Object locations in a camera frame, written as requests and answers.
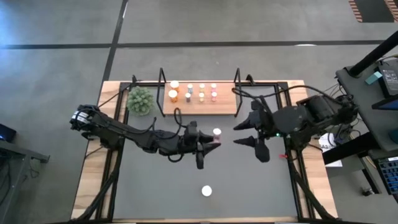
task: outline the small bottle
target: small bottle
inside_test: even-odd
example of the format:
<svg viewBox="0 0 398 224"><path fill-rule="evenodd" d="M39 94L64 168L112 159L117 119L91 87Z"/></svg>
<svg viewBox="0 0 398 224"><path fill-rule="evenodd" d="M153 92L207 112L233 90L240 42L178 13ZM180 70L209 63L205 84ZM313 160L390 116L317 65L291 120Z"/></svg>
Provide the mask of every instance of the small bottle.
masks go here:
<svg viewBox="0 0 398 224"><path fill-rule="evenodd" d="M171 87L173 90L177 91L177 92L180 91L180 90L179 90L179 86L180 86L180 84L178 83L178 81L171 81L171 82L170 82L170 87Z"/></svg>
<svg viewBox="0 0 398 224"><path fill-rule="evenodd" d="M175 103L175 102L178 101L177 95L178 95L177 91L175 91L175 90L170 90L170 91L169 91L169 97L170 97L170 100L171 100L173 103Z"/></svg>
<svg viewBox="0 0 398 224"><path fill-rule="evenodd" d="M205 84L200 84L199 85L199 88L200 88L200 90L199 90L199 92L201 92L201 93L204 93L205 92Z"/></svg>
<svg viewBox="0 0 398 224"><path fill-rule="evenodd" d="M212 84L211 84L211 92L216 91L216 88L217 88L217 84L212 83Z"/></svg>
<svg viewBox="0 0 398 224"><path fill-rule="evenodd" d="M193 93L193 85L192 84L188 84L188 93Z"/></svg>
<svg viewBox="0 0 398 224"><path fill-rule="evenodd" d="M191 93L186 93L185 99L187 99L187 103L191 102Z"/></svg>
<svg viewBox="0 0 398 224"><path fill-rule="evenodd" d="M217 93L216 92L211 93L211 100L213 102L215 102L217 100Z"/></svg>
<svg viewBox="0 0 398 224"><path fill-rule="evenodd" d="M221 137L221 129L220 128L215 128L213 130L213 139L214 140L220 140Z"/></svg>
<svg viewBox="0 0 398 224"><path fill-rule="evenodd" d="M203 102L205 100L205 94L204 93L199 93L199 101Z"/></svg>

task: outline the wooden table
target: wooden table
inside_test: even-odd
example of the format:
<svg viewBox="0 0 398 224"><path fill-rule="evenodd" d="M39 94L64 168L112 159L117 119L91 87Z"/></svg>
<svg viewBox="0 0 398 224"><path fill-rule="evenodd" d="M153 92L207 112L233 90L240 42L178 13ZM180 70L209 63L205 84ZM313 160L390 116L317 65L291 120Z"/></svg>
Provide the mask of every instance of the wooden table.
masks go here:
<svg viewBox="0 0 398 224"><path fill-rule="evenodd" d="M203 81L180 81L180 82L191 82L191 83L200 83ZM260 82L287 82L289 87L295 85L304 85L303 80L260 80L256 81L256 83ZM103 83L103 87L101 90L101 94L99 96L98 104L102 104L102 102L111 98L119 91L121 81L108 81ZM302 99L307 98L307 92L304 88L294 88L289 91L290 98L293 104L296 101L300 101ZM109 117L113 117L116 110L116 100L117 98L112 99L105 105L101 107L101 111L106 113ZM119 120L123 121L124 119L124 109L126 106L127 97L123 97L122 105L120 109ZM318 145L316 140L311 142L314 145ZM95 149L99 148L99 141L90 141L88 144L87 152L90 153ZM117 151L113 152L112 156L112 164L111 169L114 167L114 160L117 156ZM87 208L87 206L93 201L96 194L100 191L101 180L104 172L104 163L106 159L106 149L101 149L98 152L90 155L87 159L85 159L83 164L83 170L80 176L80 183L78 186L78 190L76 193L75 204L73 206L72 217L79 217ZM307 173L307 179L309 183L309 187L311 191L314 193L318 201L324 206L324 208L334 217L337 217L337 211L335 207L335 202L333 200L333 195L331 193L330 184L328 180L328 176L326 173L325 164L323 162L322 153L315 148L307 147L303 151L303 159L305 163L305 170ZM303 216L308 216L307 203L305 197L303 196L303 192L299 188L300 193L300 202L302 205ZM106 217L109 205L109 197L110 190L107 192L104 207L103 207L103 217ZM297 217L260 217L260 218L208 218L206 220L199 219L191 219L191 220L113 220L113 222L294 222L297 221Z"/></svg>

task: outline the black work surface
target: black work surface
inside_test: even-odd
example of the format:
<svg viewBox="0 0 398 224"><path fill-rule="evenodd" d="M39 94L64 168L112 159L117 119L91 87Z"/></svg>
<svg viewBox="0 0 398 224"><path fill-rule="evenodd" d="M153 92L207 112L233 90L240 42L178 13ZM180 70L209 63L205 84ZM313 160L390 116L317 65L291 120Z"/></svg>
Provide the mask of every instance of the black work surface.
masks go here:
<svg viewBox="0 0 398 224"><path fill-rule="evenodd" d="M389 61L388 63L392 66L397 65L396 62ZM370 66L362 72L362 76L359 78L349 76L345 69L338 70L336 75L347 94L354 96L355 103L359 105L359 113L380 148L390 152L389 156L393 156L398 154L398 151L392 152L398 149L398 144L389 138L388 132L398 128L398 111L372 109L373 104L384 99L378 82L374 82L372 85L365 82L374 73L375 68L375 65ZM370 155L373 153L374 159L385 157L385 152L380 150L369 153Z"/></svg>
<svg viewBox="0 0 398 224"><path fill-rule="evenodd" d="M156 88L149 89L155 93ZM243 90L253 95L274 92L274 88L268 86L243 87ZM114 219L296 217L287 161L279 158L279 154L285 152L283 139L266 141L271 155L267 163L256 159L253 148L233 142L257 136L254 129L233 131L251 111L250 101L243 100L237 118L233 115L182 116L183 124L196 120L198 129L204 133L211 134L213 128L222 131L222 145L206 155L203 170L196 168L192 154L171 163L166 157L148 154L126 140ZM277 110L275 98L269 97L267 102L272 111ZM173 116L163 118L157 107L147 116L138 118L130 114L129 125L146 128L154 116L156 129L177 129ZM209 197L201 194L205 185L213 189Z"/></svg>

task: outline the succulent plant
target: succulent plant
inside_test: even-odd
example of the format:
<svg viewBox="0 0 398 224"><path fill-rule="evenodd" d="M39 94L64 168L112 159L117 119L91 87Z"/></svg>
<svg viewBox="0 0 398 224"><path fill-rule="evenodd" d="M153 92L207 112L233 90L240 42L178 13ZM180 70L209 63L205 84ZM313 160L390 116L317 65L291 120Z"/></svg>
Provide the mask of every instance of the succulent plant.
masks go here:
<svg viewBox="0 0 398 224"><path fill-rule="evenodd" d="M127 98L128 110L136 116L147 115L154 106L154 96L147 88L133 88Z"/></svg>

